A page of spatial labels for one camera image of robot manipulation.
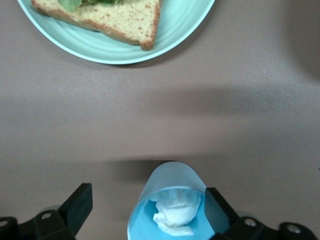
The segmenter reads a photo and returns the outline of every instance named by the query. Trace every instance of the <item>sandwich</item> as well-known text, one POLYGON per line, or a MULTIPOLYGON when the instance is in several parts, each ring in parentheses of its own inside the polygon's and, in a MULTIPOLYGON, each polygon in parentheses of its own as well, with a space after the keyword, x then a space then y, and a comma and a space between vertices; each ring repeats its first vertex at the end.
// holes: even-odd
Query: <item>sandwich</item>
POLYGON ((152 50, 164 0, 31 0, 42 15, 152 50))

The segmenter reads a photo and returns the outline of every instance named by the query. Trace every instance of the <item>bread crust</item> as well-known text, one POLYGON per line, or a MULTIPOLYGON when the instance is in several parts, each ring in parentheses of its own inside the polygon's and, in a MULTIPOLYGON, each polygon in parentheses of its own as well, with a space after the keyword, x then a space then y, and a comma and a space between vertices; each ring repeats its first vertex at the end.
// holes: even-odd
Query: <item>bread crust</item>
POLYGON ((155 7, 154 18, 153 22, 151 23, 151 32, 148 34, 150 36, 148 41, 132 39, 130 37, 127 37, 123 32, 117 30, 116 28, 107 26, 106 24, 101 24, 97 21, 94 21, 93 19, 74 20, 72 14, 68 11, 64 9, 61 10, 58 8, 46 8, 43 4, 39 4, 37 0, 31 0, 31 5, 38 13, 42 15, 61 20, 84 29, 98 31, 117 41, 124 42, 130 45, 140 45, 140 48, 143 51, 150 51, 153 49, 155 45, 156 35, 158 32, 158 26, 160 21, 161 6, 163 2, 164 0, 158 0, 158 4, 155 7))

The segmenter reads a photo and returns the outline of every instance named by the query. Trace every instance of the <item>white napkin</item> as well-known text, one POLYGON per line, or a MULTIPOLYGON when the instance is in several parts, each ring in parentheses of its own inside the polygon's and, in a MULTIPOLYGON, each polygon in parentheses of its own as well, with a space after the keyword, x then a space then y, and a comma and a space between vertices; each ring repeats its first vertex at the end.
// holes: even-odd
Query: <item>white napkin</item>
POLYGON ((186 226, 197 215, 201 202, 200 193, 191 189, 169 189, 151 196, 158 213, 153 220, 158 227, 171 236, 192 236, 194 231, 186 226))

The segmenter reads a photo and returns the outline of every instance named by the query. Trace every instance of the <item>gray table surface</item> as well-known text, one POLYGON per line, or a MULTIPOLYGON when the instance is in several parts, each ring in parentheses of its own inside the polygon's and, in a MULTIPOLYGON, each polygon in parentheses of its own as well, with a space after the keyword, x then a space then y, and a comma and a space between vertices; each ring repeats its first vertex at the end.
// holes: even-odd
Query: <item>gray table surface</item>
POLYGON ((318 0, 216 0, 180 45, 122 66, 67 53, 1 1, 0 216, 90 182, 77 238, 124 240, 151 172, 176 160, 239 213, 320 237, 319 66, 318 0))

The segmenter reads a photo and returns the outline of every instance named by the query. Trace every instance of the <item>lettuce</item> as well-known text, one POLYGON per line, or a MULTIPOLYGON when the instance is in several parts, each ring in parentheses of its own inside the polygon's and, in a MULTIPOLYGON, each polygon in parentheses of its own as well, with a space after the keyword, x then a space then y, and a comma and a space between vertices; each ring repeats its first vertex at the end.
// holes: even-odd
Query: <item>lettuce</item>
MULTIPOLYGON (((58 0, 58 2, 69 12, 74 12, 81 6, 83 0, 58 0)), ((116 4, 118 0, 87 0, 91 4, 106 3, 116 4)))

